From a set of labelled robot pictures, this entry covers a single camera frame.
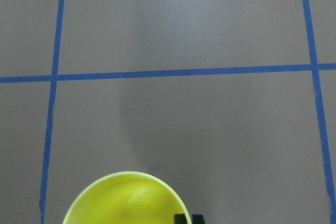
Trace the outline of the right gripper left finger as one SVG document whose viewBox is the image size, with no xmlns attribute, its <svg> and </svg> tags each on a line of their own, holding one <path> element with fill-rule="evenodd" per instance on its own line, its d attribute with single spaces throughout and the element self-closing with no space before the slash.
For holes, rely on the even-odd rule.
<svg viewBox="0 0 336 224">
<path fill-rule="evenodd" d="M 186 224 L 186 216 L 184 214 L 175 214 L 174 224 Z"/>
</svg>

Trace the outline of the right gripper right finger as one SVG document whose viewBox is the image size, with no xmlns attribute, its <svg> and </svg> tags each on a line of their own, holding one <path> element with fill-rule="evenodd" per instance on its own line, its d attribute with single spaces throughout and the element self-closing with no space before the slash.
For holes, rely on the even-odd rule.
<svg viewBox="0 0 336 224">
<path fill-rule="evenodd" d="M 203 215 L 192 214 L 192 224 L 204 224 Z"/>
</svg>

